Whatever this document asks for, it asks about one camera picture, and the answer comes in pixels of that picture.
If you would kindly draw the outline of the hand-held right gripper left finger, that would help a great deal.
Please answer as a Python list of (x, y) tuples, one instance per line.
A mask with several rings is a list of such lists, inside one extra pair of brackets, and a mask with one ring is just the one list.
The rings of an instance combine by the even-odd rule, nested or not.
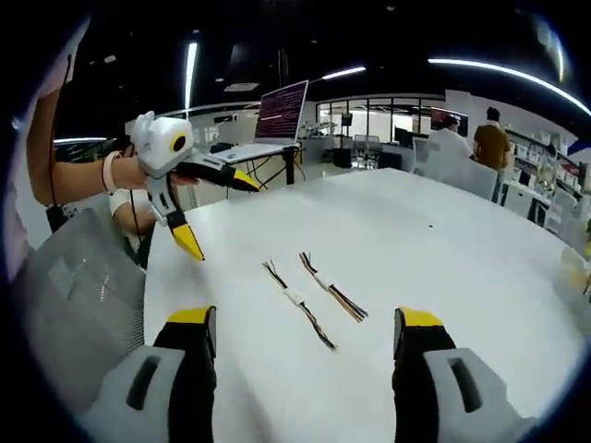
[(216, 307), (177, 311), (106, 374), (80, 423), (94, 442), (212, 442), (215, 357)]

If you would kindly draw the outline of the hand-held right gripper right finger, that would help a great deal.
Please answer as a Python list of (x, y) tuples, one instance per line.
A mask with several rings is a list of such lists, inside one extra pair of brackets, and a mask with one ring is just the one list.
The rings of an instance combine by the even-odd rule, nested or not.
[(536, 426), (474, 351), (458, 347), (428, 311), (394, 310), (396, 442), (518, 442)]

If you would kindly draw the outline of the person's left hand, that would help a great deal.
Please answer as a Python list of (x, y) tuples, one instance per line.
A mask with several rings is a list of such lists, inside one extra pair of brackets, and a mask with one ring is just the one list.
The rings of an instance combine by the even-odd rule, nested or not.
[(136, 157), (115, 158), (112, 174), (116, 186), (109, 197), (112, 218), (128, 237), (147, 235), (156, 218), (151, 213), (151, 204), (145, 189), (146, 175)]

